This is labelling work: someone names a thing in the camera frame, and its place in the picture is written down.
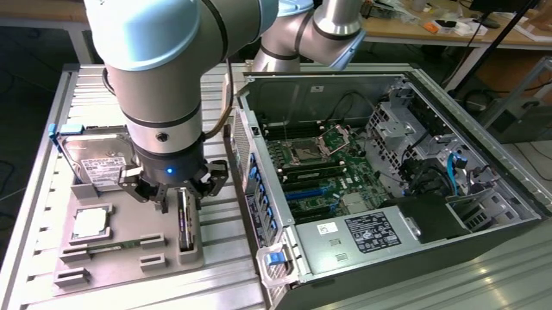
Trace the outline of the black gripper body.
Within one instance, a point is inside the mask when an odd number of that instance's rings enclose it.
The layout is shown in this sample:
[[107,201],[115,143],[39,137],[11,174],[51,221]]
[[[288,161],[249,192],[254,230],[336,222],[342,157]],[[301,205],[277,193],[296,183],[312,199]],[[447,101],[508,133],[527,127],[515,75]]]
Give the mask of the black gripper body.
[[158,183],[177,185],[201,179],[208,173],[203,142],[197,141],[186,149],[166,154],[153,153],[133,145],[147,178]]

